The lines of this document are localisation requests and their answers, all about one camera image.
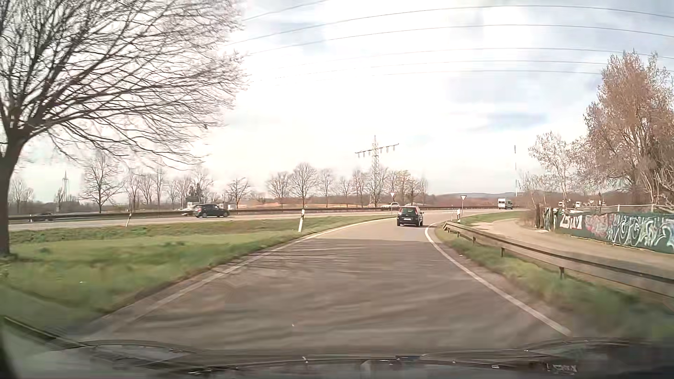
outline sky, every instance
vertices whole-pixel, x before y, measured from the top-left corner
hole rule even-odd
[[[614,10],[522,6],[535,4]],[[423,11],[437,8],[454,9]],[[199,147],[219,192],[234,177],[265,191],[270,173],[303,161],[337,175],[367,170],[355,152],[375,136],[399,144],[381,163],[426,177],[433,194],[514,191],[515,166],[540,171],[526,151],[537,134],[584,133],[610,51],[674,59],[667,0],[242,0],[241,9],[244,30],[223,49],[245,55],[249,85]],[[379,16],[389,13],[400,14]],[[365,19],[340,22],[354,18]],[[26,154],[18,172],[36,200],[51,201],[65,172],[78,193],[79,167],[48,150]]]

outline green grass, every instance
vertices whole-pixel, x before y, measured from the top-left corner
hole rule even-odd
[[[12,236],[19,259],[0,263],[4,314],[38,326],[62,327],[109,313],[134,299],[300,236],[390,216],[204,222],[145,227],[50,229]],[[17,243],[17,240],[28,240]]]
[[[492,212],[484,214],[475,214],[461,218],[461,225],[471,226],[477,223],[491,223],[496,220],[506,220],[508,218],[520,218],[523,212],[518,210],[503,210],[501,212]]]
[[[520,288],[559,309],[581,315],[592,325],[611,335],[664,339],[674,337],[674,315],[664,306],[640,301],[629,293],[587,283],[506,255],[496,247],[473,245],[443,231],[435,234],[448,246],[478,264],[504,275]]]

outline road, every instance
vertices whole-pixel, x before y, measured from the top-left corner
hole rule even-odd
[[[447,212],[447,211],[430,211],[430,212]],[[392,214],[386,211],[367,211],[367,212],[326,212],[326,213],[310,213],[305,217],[327,217],[327,216],[364,216],[376,214]],[[150,225],[150,224],[173,224],[173,223],[207,223],[210,221],[241,221],[241,220],[268,220],[271,218],[298,218],[298,214],[250,214],[245,216],[229,216],[226,218],[209,217],[196,218],[188,216],[180,217],[158,217],[158,218],[138,218],[131,219],[129,226],[132,225]],[[85,221],[59,221],[59,222],[39,222],[26,224],[10,224],[10,231],[19,230],[43,230],[54,228],[98,228],[98,227],[114,227],[126,225],[125,219],[114,220],[85,220]]]
[[[449,218],[425,216],[426,224]],[[454,252],[441,253],[429,240],[434,230],[386,219],[319,233],[139,301],[87,336],[237,351],[405,353],[571,335],[554,321],[573,326],[564,315],[520,303],[534,301]],[[516,298],[504,292],[511,290]]]

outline graffiti wall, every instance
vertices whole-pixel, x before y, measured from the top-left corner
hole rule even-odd
[[[557,231],[674,254],[674,215],[672,214],[578,214],[557,218]]]

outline metal guardrail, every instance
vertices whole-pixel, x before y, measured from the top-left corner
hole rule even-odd
[[[459,209],[460,206],[419,206],[422,210],[453,210]],[[496,209],[497,206],[465,206],[463,209]],[[391,211],[389,208],[381,207],[365,207],[365,208],[304,208],[306,213],[324,213],[324,212],[376,212],[376,211]],[[230,214],[283,214],[283,213],[300,213],[302,208],[243,208],[238,210],[230,210]],[[181,216],[184,213],[182,210],[157,210],[157,211],[140,211],[140,212],[131,212],[132,218],[159,218],[159,217],[171,217],[171,216]],[[112,219],[112,218],[128,218],[129,212],[109,212],[109,213],[69,213],[69,214],[53,214],[49,218],[53,218],[55,221],[83,221],[93,218],[102,218],[102,219]],[[9,216],[9,221],[31,221],[38,218],[44,218],[44,216],[38,215],[20,215],[20,216]]]
[[[505,251],[509,251],[556,266],[561,278],[565,276],[565,269],[569,269],[659,295],[674,297],[674,272],[670,270],[639,262],[626,262],[590,254],[549,249],[450,221],[446,221],[442,228],[448,233],[456,232],[457,237],[471,239],[473,243],[500,247],[501,257]]]

